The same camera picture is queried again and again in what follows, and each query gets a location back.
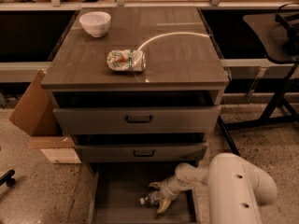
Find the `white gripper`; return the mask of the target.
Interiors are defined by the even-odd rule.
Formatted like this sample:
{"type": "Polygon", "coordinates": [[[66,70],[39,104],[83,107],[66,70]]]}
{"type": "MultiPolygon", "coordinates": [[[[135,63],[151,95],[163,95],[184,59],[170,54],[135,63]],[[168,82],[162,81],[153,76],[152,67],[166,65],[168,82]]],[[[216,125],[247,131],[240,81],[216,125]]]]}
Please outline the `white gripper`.
{"type": "Polygon", "coordinates": [[[162,214],[170,206],[171,201],[183,191],[184,183],[173,175],[162,182],[151,182],[149,187],[159,189],[161,192],[162,199],[159,201],[157,214],[162,214]]]}

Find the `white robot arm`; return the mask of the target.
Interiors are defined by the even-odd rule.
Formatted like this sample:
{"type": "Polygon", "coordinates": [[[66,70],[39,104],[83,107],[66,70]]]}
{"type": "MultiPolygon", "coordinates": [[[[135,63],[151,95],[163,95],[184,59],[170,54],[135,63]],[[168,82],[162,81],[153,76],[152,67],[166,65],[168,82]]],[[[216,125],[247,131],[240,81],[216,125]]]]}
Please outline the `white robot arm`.
{"type": "Polygon", "coordinates": [[[207,168],[181,163],[171,177],[150,183],[157,212],[164,213],[182,191],[199,184],[207,186],[210,224],[263,224],[259,208],[278,196],[270,174],[235,154],[221,153],[207,168]]]}

